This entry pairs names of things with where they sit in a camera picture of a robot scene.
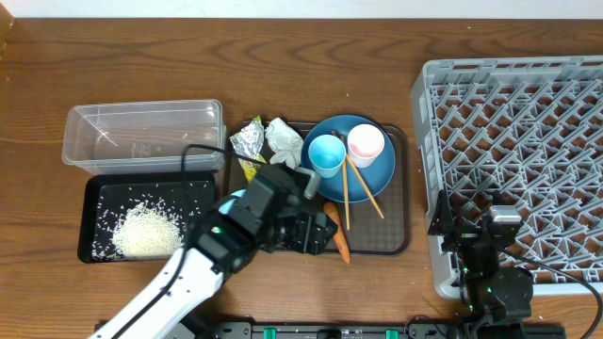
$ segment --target black tray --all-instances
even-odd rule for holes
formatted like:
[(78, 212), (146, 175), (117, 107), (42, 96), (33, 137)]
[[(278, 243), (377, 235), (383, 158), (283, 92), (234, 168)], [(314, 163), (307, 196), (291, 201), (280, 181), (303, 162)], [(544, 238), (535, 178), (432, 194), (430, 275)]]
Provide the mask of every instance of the black tray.
[[(111, 244), (112, 232), (103, 229), (105, 227), (114, 228), (118, 219), (116, 215), (125, 213), (128, 208), (132, 208), (139, 203), (135, 202), (134, 199), (158, 202), (159, 197), (161, 197), (168, 206), (182, 207), (184, 205), (184, 193), (181, 180), (180, 172), (112, 174), (92, 177), (86, 184), (84, 196), (82, 224), (77, 246), (79, 260), (85, 264), (116, 261), (108, 258), (108, 256), (116, 254), (113, 246), (108, 246), (105, 255), (101, 258), (93, 258), (92, 256), (94, 241), (102, 247)], [(195, 216), (197, 216), (211, 207), (216, 200), (214, 175), (205, 171), (192, 171), (187, 172), (187, 180), (191, 184), (187, 189), (188, 195), (192, 199), (191, 207), (197, 212), (195, 213)], [(105, 213), (105, 210), (109, 211), (103, 218), (103, 221), (107, 221), (107, 225), (98, 222), (99, 217)], [(180, 232), (181, 235), (184, 233), (184, 227)]]
[[(238, 132), (249, 121), (241, 123), (234, 133)], [(316, 122), (288, 122), (289, 126), (306, 137), (310, 130), (317, 125)], [(350, 230), (344, 230), (348, 239), (351, 254), (397, 255), (402, 253), (411, 242), (411, 209), (410, 209), (410, 182), (408, 139), (404, 132), (392, 125), (382, 125), (382, 129), (392, 140), (396, 153), (396, 170), (389, 185), (375, 197), (380, 205), (385, 219), (381, 219), (370, 201), (350, 204)], [(226, 147), (232, 150), (230, 140)], [(273, 152), (264, 142), (261, 154), (267, 159)], [(222, 180), (222, 191), (232, 193), (247, 186), (243, 169), (236, 159), (227, 158), (225, 174)], [(318, 211), (322, 211), (325, 200), (317, 196), (311, 201)], [(346, 212), (344, 203), (337, 203), (341, 222), (346, 227)], [(333, 241), (327, 245), (326, 252), (337, 253)]]

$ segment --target chopsticks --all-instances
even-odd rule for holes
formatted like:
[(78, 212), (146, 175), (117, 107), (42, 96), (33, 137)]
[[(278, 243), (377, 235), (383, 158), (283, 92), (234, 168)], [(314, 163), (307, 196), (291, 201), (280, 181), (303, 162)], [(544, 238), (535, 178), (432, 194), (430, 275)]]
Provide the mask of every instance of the chopsticks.
[[(332, 131), (333, 135), (337, 137), (337, 134), (335, 133), (335, 131)], [(341, 136), (341, 141), (344, 143), (344, 145), (346, 144), (346, 140), (344, 138), (344, 136)], [(377, 212), (379, 213), (379, 215), (381, 216), (381, 218), (385, 218), (385, 216), (383, 215), (383, 212), (381, 211), (381, 208), (379, 208), (379, 205), (377, 204), (377, 202), (375, 201), (375, 198), (373, 197), (372, 193), (370, 193), (370, 189), (368, 189), (367, 183), (365, 183), (365, 180), (362, 178), (362, 175), (360, 175), (360, 172), (358, 172), (358, 169), (356, 168), (356, 166), (354, 165), (354, 163), (351, 161), (350, 156), (346, 153), (346, 159), (348, 160), (348, 164), (350, 164), (351, 169), (354, 171), (354, 173), (356, 174), (356, 177), (358, 178), (358, 181), (360, 182), (360, 185), (362, 185), (362, 188), (365, 189), (365, 192), (368, 195), (368, 198), (370, 199), (370, 202), (373, 203), (373, 206), (375, 206), (375, 209), (377, 210)], [(344, 180), (344, 197), (346, 198), (346, 221), (349, 222), (350, 220), (350, 208), (349, 208), (349, 198), (348, 198), (348, 174), (347, 174), (347, 169), (344, 167), (344, 172), (343, 172), (343, 180)]]
[[(332, 131), (333, 135), (337, 137), (337, 134), (335, 133), (335, 131)], [(343, 136), (341, 136), (341, 142), (343, 142), (343, 144), (346, 144), (346, 140)], [(346, 164), (346, 162), (343, 162), (343, 196), (344, 196), (344, 201), (346, 202), (346, 227), (348, 228), (348, 231), (350, 230), (350, 196), (348, 195), (348, 166)]]

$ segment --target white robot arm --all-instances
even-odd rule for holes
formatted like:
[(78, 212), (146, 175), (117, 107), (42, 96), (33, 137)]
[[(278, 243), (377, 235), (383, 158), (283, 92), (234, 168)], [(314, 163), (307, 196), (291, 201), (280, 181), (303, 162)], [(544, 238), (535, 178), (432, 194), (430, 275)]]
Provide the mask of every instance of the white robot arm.
[[(304, 198), (316, 192), (313, 177), (282, 166), (263, 166), (238, 200), (230, 196), (228, 203), (217, 203), (220, 210), (214, 207), (188, 225), (186, 245), (90, 339), (163, 338), (188, 312), (211, 298), (225, 276), (245, 267), (260, 248), (323, 252), (337, 225), (323, 213), (302, 211)], [(308, 187), (315, 189), (308, 194)]]
[[(90, 339), (113, 338), (130, 319), (148, 305), (170, 280), (183, 250), (177, 250), (151, 283)], [(223, 274), (212, 271), (213, 265), (214, 263), (198, 250), (188, 250), (179, 277), (170, 291), (138, 319), (121, 338), (162, 339), (185, 315), (220, 289)]]

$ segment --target blue plate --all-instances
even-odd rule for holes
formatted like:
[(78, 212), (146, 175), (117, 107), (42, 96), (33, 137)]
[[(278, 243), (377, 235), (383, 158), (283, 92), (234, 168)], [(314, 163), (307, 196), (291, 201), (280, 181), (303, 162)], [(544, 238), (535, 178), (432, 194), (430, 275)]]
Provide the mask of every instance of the blue plate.
[[(312, 169), (310, 157), (308, 156), (308, 148), (310, 147), (312, 140), (316, 137), (327, 134), (330, 135), (331, 131), (335, 131), (338, 136), (345, 136), (347, 141), (348, 133), (351, 129), (363, 123), (379, 127), (373, 121), (351, 115), (332, 117), (316, 125), (303, 141), (303, 148), (301, 149), (301, 166), (306, 169)], [(358, 169), (371, 193), (375, 196), (381, 193), (387, 184), (389, 184), (389, 181), (392, 180), (392, 176), (394, 175), (394, 170), (396, 169), (394, 146), (383, 129), (382, 133), (385, 138), (385, 147), (383, 148), (382, 153), (379, 154), (377, 159), (375, 159), (369, 167)], [(334, 202), (343, 202), (343, 170), (341, 169), (333, 178), (322, 179), (320, 187), (318, 188), (318, 193)], [(368, 200), (368, 195), (360, 185), (360, 182), (350, 168), (350, 165), (348, 165), (348, 193), (350, 202), (364, 202)]]

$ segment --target dish rack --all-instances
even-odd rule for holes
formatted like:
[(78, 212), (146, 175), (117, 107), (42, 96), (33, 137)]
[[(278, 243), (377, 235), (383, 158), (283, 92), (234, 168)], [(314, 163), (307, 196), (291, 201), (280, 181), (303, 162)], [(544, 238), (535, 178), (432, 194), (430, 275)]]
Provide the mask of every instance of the dish rack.
[[(476, 223), (499, 190), (525, 221), (510, 248), (603, 292), (603, 56), (433, 60), (412, 91), (429, 227), (438, 192)], [(429, 237), (433, 284), (458, 298), (460, 260)], [(523, 266), (534, 295), (588, 293)]]

